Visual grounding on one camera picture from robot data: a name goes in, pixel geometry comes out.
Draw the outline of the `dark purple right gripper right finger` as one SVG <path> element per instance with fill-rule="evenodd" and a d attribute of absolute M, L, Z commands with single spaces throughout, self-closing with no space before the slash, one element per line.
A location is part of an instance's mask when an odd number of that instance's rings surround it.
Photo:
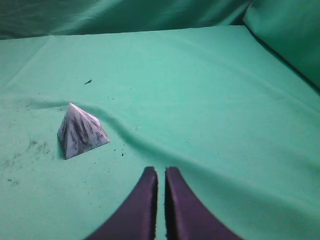
<path fill-rule="evenodd" d="M 165 170 L 164 213 L 168 240 L 240 240 L 199 200 L 179 168 Z"/>

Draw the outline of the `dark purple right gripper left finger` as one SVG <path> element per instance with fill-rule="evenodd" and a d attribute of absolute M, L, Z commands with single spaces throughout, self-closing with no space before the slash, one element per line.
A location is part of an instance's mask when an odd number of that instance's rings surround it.
<path fill-rule="evenodd" d="M 156 237 L 158 176 L 145 167 L 118 209 L 87 240 L 153 240 Z"/>

